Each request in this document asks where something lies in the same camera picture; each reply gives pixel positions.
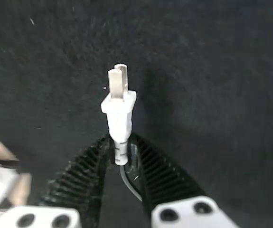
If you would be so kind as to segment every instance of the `plug prong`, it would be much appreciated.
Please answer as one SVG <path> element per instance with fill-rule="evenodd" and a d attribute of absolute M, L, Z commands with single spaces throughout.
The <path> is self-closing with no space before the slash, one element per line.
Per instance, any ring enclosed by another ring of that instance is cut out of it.
<path fill-rule="evenodd" d="M 108 71 L 111 98 L 123 99 L 123 76 L 120 69 Z"/>
<path fill-rule="evenodd" d="M 119 63 L 114 66 L 114 69 L 120 69 L 122 71 L 123 91 L 128 91 L 128 67 L 125 64 Z"/>

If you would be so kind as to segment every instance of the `black fabric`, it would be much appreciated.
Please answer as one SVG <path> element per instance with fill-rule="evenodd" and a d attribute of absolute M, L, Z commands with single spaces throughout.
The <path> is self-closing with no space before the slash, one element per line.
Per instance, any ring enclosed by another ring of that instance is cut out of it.
<path fill-rule="evenodd" d="M 138 93 L 133 130 L 238 225 L 273 227 L 273 1 L 0 1 L 0 140 L 33 192 L 107 132 L 119 62 Z M 141 227 L 119 171 L 106 178 L 101 226 Z"/>

